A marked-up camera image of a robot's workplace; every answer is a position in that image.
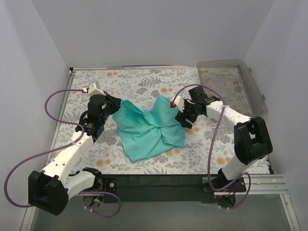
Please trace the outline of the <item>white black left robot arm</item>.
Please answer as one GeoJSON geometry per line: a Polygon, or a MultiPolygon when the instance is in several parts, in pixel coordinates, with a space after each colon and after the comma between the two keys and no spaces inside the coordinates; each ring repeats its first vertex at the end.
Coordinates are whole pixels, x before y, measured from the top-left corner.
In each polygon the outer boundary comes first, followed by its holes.
{"type": "Polygon", "coordinates": [[[97,141],[104,131],[108,117],[120,109],[121,100],[107,92],[93,94],[87,110],[80,116],[68,147],[40,172],[33,171],[28,177],[28,202],[53,215],[65,209],[69,199],[90,190],[98,192],[103,185],[101,172],[86,167],[70,175],[81,156],[97,141]]]}

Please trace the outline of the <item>teal t shirt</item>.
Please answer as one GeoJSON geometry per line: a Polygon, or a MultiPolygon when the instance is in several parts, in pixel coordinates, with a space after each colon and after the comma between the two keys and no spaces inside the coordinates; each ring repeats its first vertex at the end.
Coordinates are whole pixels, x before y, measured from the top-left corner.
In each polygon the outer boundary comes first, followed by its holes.
{"type": "Polygon", "coordinates": [[[130,161],[150,159],[175,147],[185,147],[185,128],[175,120],[178,110],[169,104],[169,99],[160,95],[153,107],[146,110],[122,99],[113,120],[130,161]]]}

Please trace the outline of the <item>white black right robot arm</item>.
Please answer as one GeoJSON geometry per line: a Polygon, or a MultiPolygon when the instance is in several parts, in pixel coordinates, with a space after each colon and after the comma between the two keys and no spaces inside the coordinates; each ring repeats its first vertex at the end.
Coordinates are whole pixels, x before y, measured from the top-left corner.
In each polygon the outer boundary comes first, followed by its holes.
{"type": "Polygon", "coordinates": [[[266,122],[263,118],[243,115],[230,108],[218,93],[209,97],[205,86],[190,84],[190,98],[184,99],[178,93],[171,99],[170,107],[178,108],[175,119],[184,128],[192,128],[198,116],[206,116],[217,121],[209,148],[209,157],[213,152],[215,139],[221,125],[234,134],[234,157],[218,171],[215,179],[209,179],[212,191],[229,191],[235,182],[247,175],[246,170],[257,160],[264,158],[273,151],[266,122]]]}

